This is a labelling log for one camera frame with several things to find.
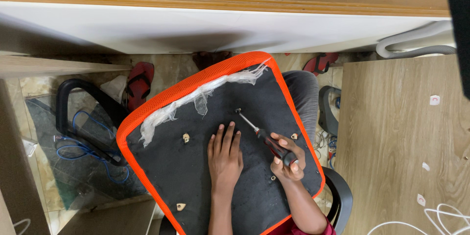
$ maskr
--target red shirt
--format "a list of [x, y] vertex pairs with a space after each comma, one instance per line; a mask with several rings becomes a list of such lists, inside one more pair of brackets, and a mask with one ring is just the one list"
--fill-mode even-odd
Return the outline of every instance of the red shirt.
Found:
[[[328, 219], [326, 220], [328, 225], [326, 226], [325, 231], [321, 235], [336, 235], [333, 226], [329, 223]], [[275, 230], [268, 233], [268, 235], [309, 235], [295, 225], [292, 218], [286, 220], [283, 224], [278, 226]]]

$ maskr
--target black felt underside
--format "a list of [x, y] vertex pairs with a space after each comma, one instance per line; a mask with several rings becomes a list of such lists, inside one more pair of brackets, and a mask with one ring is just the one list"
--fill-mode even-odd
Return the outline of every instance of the black felt underside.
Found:
[[[178, 119], [157, 126], [146, 148], [139, 141], [140, 126], [127, 136], [127, 146], [139, 166], [187, 235], [207, 234], [211, 206], [207, 144], [219, 124], [227, 126], [230, 121], [242, 132], [244, 162], [232, 199], [234, 235], [259, 235], [290, 215], [282, 185], [271, 180], [273, 154], [234, 113], [236, 108], [242, 108], [245, 117], [267, 131], [287, 137], [299, 134], [296, 143], [306, 153], [302, 183], [312, 196], [320, 190], [321, 175], [271, 69], [265, 70], [254, 86], [226, 83], [207, 101], [204, 117], [192, 102], [178, 108]], [[185, 133], [190, 136], [187, 144], [182, 137]], [[177, 203], [186, 204], [183, 211], [177, 211]]]

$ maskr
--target wooden desk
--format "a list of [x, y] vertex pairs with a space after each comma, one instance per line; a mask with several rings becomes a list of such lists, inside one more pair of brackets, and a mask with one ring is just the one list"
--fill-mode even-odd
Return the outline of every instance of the wooden desk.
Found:
[[[429, 104], [432, 95], [440, 105]], [[344, 234], [366, 235], [386, 221], [438, 234], [418, 194], [426, 208], [447, 203], [470, 215], [469, 158], [470, 101], [455, 55], [344, 64], [335, 167], [354, 196]], [[443, 222], [450, 232], [465, 226]], [[389, 224], [372, 233], [379, 234], [422, 233]]]

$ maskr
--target gray hose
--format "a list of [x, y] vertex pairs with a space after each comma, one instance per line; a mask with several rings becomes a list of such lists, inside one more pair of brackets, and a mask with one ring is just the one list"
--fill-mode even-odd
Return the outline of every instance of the gray hose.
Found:
[[385, 49], [386, 46], [389, 46], [391, 44], [408, 40], [416, 40], [436, 35], [438, 33], [451, 29], [452, 23], [450, 20], [436, 21], [423, 28], [385, 38], [377, 44], [376, 51], [380, 56], [387, 59], [412, 58], [428, 54], [453, 55], [457, 53], [457, 50], [454, 47], [447, 45], [434, 45], [403, 53], [393, 53]]

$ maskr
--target gray pants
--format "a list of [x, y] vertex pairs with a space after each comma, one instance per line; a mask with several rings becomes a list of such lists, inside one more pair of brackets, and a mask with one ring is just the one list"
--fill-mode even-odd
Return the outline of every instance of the gray pants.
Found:
[[318, 88], [317, 77], [308, 71], [287, 71], [282, 73], [287, 88], [294, 101], [305, 131], [311, 142], [315, 141], [315, 127], [318, 112]]

